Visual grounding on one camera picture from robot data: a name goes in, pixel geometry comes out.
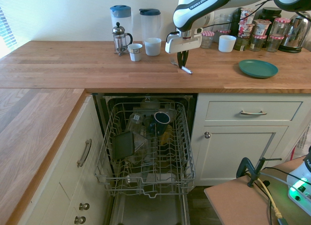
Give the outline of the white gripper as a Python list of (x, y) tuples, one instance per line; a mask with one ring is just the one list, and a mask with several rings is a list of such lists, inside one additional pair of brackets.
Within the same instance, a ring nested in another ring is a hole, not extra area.
[(169, 54), (177, 53), (178, 66), (186, 65), (189, 51), (199, 48), (202, 42), (202, 35), (194, 35), (191, 38), (183, 38), (179, 34), (170, 33), (165, 45), (165, 51)]

